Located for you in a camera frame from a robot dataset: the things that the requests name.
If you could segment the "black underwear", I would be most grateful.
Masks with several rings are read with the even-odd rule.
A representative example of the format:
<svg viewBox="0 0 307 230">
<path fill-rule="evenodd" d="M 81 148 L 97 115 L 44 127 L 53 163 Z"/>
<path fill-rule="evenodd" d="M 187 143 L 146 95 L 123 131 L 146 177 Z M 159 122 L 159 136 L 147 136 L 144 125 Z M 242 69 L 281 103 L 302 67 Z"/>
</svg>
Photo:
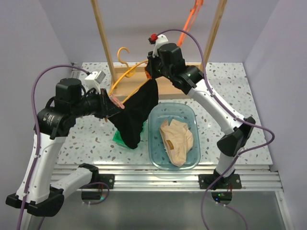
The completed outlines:
<svg viewBox="0 0 307 230">
<path fill-rule="evenodd" d="M 120 136 L 130 149 L 137 148 L 141 141 L 143 123 L 152 109 L 158 105 L 158 85 L 156 80 L 149 80 L 125 103 L 122 112 L 109 118 L 119 131 Z"/>
</svg>

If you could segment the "yellow plastic hanger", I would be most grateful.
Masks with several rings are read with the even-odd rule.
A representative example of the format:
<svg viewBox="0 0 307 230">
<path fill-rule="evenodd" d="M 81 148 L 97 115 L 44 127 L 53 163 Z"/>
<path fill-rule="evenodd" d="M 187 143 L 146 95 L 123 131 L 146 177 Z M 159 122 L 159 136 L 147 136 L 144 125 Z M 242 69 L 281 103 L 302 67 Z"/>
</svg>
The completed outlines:
<svg viewBox="0 0 307 230">
<path fill-rule="evenodd" d="M 120 53 L 122 50 L 126 50 L 127 53 L 129 54 L 130 51 L 128 48 L 126 47 L 121 47 L 118 52 L 117 52 L 117 59 L 118 61 L 121 63 L 121 64 L 124 64 L 126 65 L 127 67 L 127 70 L 119 77 L 118 80 L 116 80 L 116 82 L 113 84 L 113 86 L 111 87 L 108 95 L 112 95 L 113 93 L 113 90 L 117 87 L 117 85 L 122 81 L 122 79 L 124 77 L 126 78 L 130 78 L 132 77 L 135 73 L 136 73 L 136 68 L 139 67 L 141 64 L 147 64 L 148 63 L 148 60 L 144 60 L 144 61 L 141 61 L 141 62 L 138 62 L 136 63 L 133 67 L 130 67 L 129 64 L 126 62 L 126 61 L 123 61 L 121 58 L 120 58 Z M 147 80 L 145 80 L 142 84 L 140 84 L 136 89 L 134 89 L 133 92 L 131 92 L 121 103 L 124 104 L 132 95 L 134 95 L 146 82 L 149 81 L 149 78 L 147 78 Z"/>
</svg>

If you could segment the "orange plastic hanger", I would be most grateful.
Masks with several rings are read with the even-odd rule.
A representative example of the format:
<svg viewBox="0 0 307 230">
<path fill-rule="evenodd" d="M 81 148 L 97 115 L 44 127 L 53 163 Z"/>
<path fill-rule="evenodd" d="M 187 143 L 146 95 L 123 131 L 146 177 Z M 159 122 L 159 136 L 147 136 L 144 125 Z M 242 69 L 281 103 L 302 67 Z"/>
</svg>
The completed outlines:
<svg viewBox="0 0 307 230">
<path fill-rule="evenodd" d="M 192 28 L 192 26 L 193 26 L 193 24 L 194 24 L 194 22 L 195 22 L 195 20 L 198 16 L 200 9 L 203 6 L 203 3 L 204 3 L 204 0 L 195 0 L 194 6 L 193 6 L 192 9 L 190 9 L 189 16 L 188 16 L 188 18 L 185 22 L 184 27 L 183 27 L 184 31 L 188 32 Z M 177 45 L 181 46 L 183 44 L 185 38 L 186 38 L 186 34 L 181 33 L 180 37 L 178 39 Z"/>
</svg>

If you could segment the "beige underwear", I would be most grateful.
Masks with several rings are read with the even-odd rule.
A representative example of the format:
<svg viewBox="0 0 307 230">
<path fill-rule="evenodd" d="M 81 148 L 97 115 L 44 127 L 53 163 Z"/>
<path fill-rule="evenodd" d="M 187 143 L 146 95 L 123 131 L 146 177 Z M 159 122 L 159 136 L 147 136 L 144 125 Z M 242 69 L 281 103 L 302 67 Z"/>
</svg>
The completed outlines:
<svg viewBox="0 0 307 230">
<path fill-rule="evenodd" d="M 171 163 L 177 167 L 183 166 L 194 142 L 188 124 L 175 119 L 169 123 L 166 119 L 160 125 L 160 134 Z"/>
</svg>

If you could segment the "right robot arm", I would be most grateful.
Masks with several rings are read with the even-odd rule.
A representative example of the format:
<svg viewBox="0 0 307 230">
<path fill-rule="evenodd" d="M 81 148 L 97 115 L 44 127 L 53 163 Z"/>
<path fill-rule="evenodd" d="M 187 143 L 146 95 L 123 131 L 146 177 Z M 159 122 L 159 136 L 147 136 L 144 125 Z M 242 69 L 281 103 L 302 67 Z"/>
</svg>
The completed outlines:
<svg viewBox="0 0 307 230">
<path fill-rule="evenodd" d="M 154 42 L 154 49 L 147 58 L 145 71 L 148 76 L 167 78 L 175 88 L 197 101 L 220 126 L 224 136 L 217 142 L 219 162 L 204 182 L 213 190 L 225 188 L 234 175 L 233 161 L 251 136 L 255 119 L 245 118 L 233 109 L 204 80 L 204 73 L 198 67 L 186 65 L 181 48 L 175 43 Z"/>
</svg>

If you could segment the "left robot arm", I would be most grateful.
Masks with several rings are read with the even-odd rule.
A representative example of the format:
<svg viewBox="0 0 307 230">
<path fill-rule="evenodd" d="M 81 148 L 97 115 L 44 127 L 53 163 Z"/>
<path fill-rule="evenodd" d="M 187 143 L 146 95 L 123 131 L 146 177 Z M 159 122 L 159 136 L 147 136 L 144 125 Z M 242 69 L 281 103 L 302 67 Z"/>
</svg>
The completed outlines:
<svg viewBox="0 0 307 230">
<path fill-rule="evenodd" d="M 44 109 L 37 113 L 40 133 L 35 133 L 31 159 L 24 180 L 15 194 L 6 198 L 6 204 L 25 208 L 36 217 L 53 217 L 64 200 L 82 187 L 95 188 L 102 181 L 98 168 L 82 163 L 77 170 L 51 182 L 59 152 L 70 129 L 79 117 L 93 115 L 109 118 L 120 112 L 112 103 L 106 89 L 91 88 L 85 92 L 79 79 L 61 79 L 56 85 L 56 95 L 49 99 Z"/>
</svg>

